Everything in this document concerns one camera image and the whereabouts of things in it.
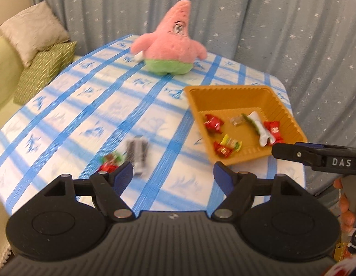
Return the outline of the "right hand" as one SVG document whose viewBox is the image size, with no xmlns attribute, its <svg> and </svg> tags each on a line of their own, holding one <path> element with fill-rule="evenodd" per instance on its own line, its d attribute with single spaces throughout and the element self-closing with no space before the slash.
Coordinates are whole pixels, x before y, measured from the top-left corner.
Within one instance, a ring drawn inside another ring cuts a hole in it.
<svg viewBox="0 0 356 276">
<path fill-rule="evenodd" d="M 343 192 L 343 187 L 341 183 L 341 178 L 334 181 L 333 186 L 341 190 L 341 195 L 339 198 L 339 207 L 341 211 L 341 229 L 345 233 L 350 233 L 354 229 L 354 223 L 356 222 L 356 215 L 349 210 L 350 202 L 346 198 Z"/>
</svg>

